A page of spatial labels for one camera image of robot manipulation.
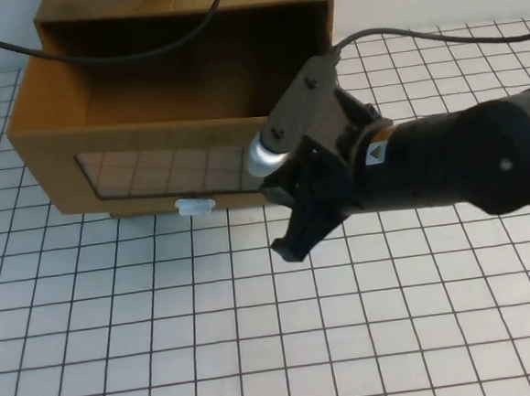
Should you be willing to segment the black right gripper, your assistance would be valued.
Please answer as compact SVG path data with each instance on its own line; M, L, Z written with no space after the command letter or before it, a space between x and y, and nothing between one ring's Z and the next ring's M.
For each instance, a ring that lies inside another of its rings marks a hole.
M380 120L370 103L335 89L323 114L301 136L296 161L264 179L260 193L269 203L292 206L285 235L271 243L285 262L303 262L346 220L341 208L353 204L359 142Z

